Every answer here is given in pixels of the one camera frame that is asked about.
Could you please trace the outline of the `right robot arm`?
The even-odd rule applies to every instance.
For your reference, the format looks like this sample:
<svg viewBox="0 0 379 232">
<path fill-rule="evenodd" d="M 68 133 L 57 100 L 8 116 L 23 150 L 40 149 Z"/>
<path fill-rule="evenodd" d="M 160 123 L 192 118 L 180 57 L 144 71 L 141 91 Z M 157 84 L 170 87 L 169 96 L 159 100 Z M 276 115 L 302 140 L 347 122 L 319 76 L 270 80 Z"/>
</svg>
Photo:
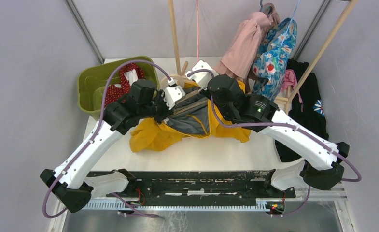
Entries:
<svg viewBox="0 0 379 232">
<path fill-rule="evenodd" d="M 218 122 L 226 128 L 244 128 L 266 135 L 283 144 L 303 158 L 298 164 L 275 169 L 267 178 L 278 190 L 308 185 L 319 190 L 330 190 L 343 181 L 349 146 L 332 143 L 306 129 L 290 118 L 274 102 L 261 95 L 247 95 L 236 80 L 227 75 L 206 75 L 201 85 L 211 100 L 213 113 L 225 120 Z"/>
</svg>

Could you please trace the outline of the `wooden hanger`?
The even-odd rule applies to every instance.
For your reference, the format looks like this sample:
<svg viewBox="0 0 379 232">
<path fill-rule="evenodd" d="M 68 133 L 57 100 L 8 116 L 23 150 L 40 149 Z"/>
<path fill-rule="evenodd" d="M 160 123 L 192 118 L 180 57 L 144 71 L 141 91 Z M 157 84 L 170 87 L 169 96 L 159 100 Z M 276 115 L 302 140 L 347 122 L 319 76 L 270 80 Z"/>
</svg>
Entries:
<svg viewBox="0 0 379 232">
<path fill-rule="evenodd" d="M 170 110 L 173 115 L 182 114 L 183 112 L 199 109 L 207 105 L 208 99 L 200 94 L 200 88 L 198 86 L 192 86 L 194 82 L 187 77 L 178 74 L 172 74 L 170 78 L 175 79 L 178 82 L 178 85 L 182 86 L 186 93 L 185 97 L 178 101 L 175 107 Z M 162 88 L 166 86 L 166 80 L 167 77 L 164 77 L 160 82 L 160 90 L 162 91 Z"/>
</svg>

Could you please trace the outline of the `red polka dot skirt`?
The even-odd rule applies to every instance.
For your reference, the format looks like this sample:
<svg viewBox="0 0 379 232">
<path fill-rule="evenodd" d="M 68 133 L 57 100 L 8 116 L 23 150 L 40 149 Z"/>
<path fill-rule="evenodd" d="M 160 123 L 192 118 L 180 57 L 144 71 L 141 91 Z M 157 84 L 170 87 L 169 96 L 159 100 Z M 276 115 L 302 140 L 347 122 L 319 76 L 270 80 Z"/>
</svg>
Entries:
<svg viewBox="0 0 379 232">
<path fill-rule="evenodd" d="M 104 107 L 107 107 L 122 95 L 127 94 L 132 84 L 139 79 L 144 79 L 145 76 L 143 70 L 136 63 L 131 63 L 119 70 L 119 78 L 119 82 L 108 87 Z"/>
</svg>

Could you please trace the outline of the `pink wire hanger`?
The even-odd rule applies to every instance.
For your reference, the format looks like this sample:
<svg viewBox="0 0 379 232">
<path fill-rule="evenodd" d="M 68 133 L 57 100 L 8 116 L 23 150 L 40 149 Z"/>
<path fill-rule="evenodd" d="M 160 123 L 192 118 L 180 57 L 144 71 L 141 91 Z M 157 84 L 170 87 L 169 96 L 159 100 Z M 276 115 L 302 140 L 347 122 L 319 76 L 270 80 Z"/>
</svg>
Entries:
<svg viewBox="0 0 379 232">
<path fill-rule="evenodd" d="M 196 46 L 196 58 L 199 61 L 199 42 L 200 42 L 200 28 L 199 28 L 199 0 L 196 0 L 196 20 L 197 20 L 197 46 Z"/>
</svg>

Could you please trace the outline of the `yellow skirt grey lining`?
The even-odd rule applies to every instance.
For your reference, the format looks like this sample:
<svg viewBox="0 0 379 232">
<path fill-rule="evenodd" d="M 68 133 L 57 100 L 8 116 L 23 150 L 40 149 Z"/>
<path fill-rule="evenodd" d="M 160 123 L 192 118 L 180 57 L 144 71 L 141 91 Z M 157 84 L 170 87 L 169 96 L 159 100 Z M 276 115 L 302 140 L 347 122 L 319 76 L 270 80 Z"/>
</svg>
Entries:
<svg viewBox="0 0 379 232">
<path fill-rule="evenodd" d="M 198 93 L 179 103 L 178 113 L 168 116 L 162 122 L 157 122 L 154 118 L 142 120 L 131 132 L 130 149 L 135 153 L 143 150 L 163 151 L 188 137 L 233 138 L 241 143 L 250 140 L 250 130 L 222 126 L 219 120 L 227 125 L 231 122 L 224 120 L 216 106 L 214 109 L 217 116 L 212 112 L 210 100 Z"/>
</svg>

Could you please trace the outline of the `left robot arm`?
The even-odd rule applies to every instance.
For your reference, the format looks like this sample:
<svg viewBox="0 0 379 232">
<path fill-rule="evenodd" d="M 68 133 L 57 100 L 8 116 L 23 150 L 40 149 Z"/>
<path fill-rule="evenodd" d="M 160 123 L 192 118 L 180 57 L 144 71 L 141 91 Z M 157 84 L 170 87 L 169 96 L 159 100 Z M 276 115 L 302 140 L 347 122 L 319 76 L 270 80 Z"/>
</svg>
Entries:
<svg viewBox="0 0 379 232">
<path fill-rule="evenodd" d="M 185 93 L 176 84 L 158 90 L 153 82 L 140 79 L 130 91 L 107 105 L 93 131 L 61 165 L 45 169 L 40 178 L 65 206 L 76 213 L 91 199 L 123 192 L 133 180 L 124 169 L 89 177 L 91 169 L 106 151 L 145 118 L 162 120 Z"/>
</svg>

